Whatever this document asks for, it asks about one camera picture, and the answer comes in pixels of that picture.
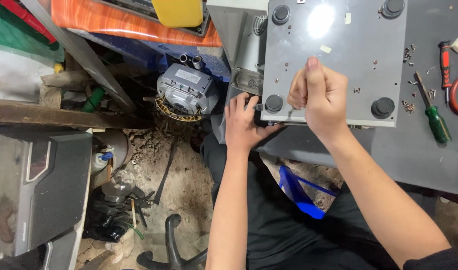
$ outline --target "green cloth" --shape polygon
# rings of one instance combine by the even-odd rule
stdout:
[[[0,4],[0,45],[64,62],[64,48],[49,40]]]

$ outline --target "dirt floor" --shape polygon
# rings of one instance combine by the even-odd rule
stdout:
[[[116,249],[119,257],[114,260],[114,264],[105,269],[145,270],[136,263],[137,255],[145,250],[151,250],[155,260],[166,262],[164,224],[166,218],[173,213],[182,217],[182,222],[176,229],[180,255],[185,259],[195,256],[208,246],[212,221],[212,178],[199,154],[193,151],[189,144],[191,136],[199,132],[197,126],[166,118],[159,120],[154,130],[125,132],[135,150],[135,155],[125,169],[134,173],[136,185],[146,193],[156,191],[159,187],[174,137],[178,138],[178,146],[160,204],[143,209],[148,228],[145,229],[141,224],[137,228],[144,239],[141,240],[133,230],[130,230],[122,243],[112,245],[112,249]],[[262,154],[261,157],[276,181],[280,179],[279,167],[284,164],[296,175],[328,189],[339,188],[343,183],[337,169],[307,163],[292,164],[287,159],[266,154]],[[333,197],[309,187],[305,190],[317,206],[324,211],[329,208]],[[450,242],[458,245],[458,205],[439,201],[435,220]],[[106,248],[103,242],[84,239],[76,269],[104,252]]]

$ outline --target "green pipe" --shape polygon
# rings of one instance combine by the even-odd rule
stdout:
[[[87,100],[86,100],[86,102],[84,104],[84,107],[81,109],[81,112],[93,113],[94,110],[96,109],[96,106],[101,101],[101,99],[102,99],[102,97],[104,96],[105,93],[106,93],[106,91],[104,91],[104,89],[102,89],[102,87],[94,88],[92,90],[91,97],[87,98]]]

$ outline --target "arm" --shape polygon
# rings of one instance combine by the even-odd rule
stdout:
[[[257,127],[254,109],[259,97],[242,93],[225,107],[227,159],[215,201],[209,236],[208,270],[244,270],[247,249],[247,163],[250,150],[280,128]]]
[[[305,107],[306,122],[331,153],[377,240],[402,268],[449,249],[432,219],[379,167],[346,123],[347,78],[310,57],[292,82],[287,102]]]

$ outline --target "hand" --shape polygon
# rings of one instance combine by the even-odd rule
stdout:
[[[250,150],[258,142],[268,137],[271,133],[277,131],[282,125],[267,127],[258,127],[254,124],[253,107],[259,100],[258,96],[250,98],[247,108],[246,99],[249,94],[241,93],[229,101],[224,108],[226,114],[226,144],[228,151],[237,151],[249,154]]]
[[[346,122],[346,76],[321,64],[311,56],[292,80],[287,103],[306,108],[307,125],[323,143],[348,131]]]

